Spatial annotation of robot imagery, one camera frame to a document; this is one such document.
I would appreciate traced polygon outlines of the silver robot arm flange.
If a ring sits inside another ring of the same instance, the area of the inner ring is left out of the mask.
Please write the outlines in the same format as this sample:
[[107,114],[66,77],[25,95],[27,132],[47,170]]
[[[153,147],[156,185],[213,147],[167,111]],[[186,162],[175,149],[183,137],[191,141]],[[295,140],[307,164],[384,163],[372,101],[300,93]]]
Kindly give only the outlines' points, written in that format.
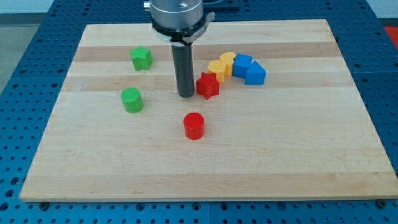
[[155,35],[174,47],[191,45],[215,19],[214,12],[204,13],[202,0],[148,0],[144,10]]

